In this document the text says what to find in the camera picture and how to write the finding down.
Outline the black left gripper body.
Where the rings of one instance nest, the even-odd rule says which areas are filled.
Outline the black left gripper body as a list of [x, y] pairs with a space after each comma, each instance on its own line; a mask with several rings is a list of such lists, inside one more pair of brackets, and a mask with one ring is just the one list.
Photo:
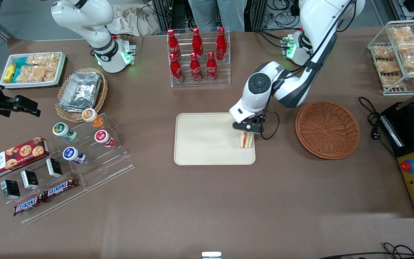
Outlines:
[[264, 121], [265, 121], [265, 115], [258, 115], [253, 118], [246, 119], [245, 123], [251, 126], [259, 126], [259, 125], [262, 125]]

